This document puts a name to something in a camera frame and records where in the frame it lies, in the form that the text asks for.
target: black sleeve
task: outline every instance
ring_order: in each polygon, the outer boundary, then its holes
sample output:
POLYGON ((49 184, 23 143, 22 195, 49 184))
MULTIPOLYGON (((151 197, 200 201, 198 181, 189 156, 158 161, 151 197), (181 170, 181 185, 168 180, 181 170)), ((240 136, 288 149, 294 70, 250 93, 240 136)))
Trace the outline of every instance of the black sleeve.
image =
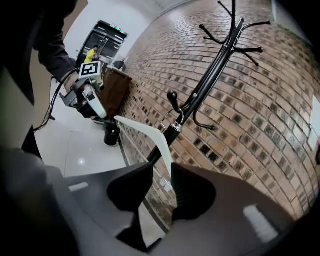
POLYGON ((39 61, 57 79, 76 67, 76 61, 69 57, 63 42, 64 17, 48 14, 42 22, 33 48, 39 51, 39 61))

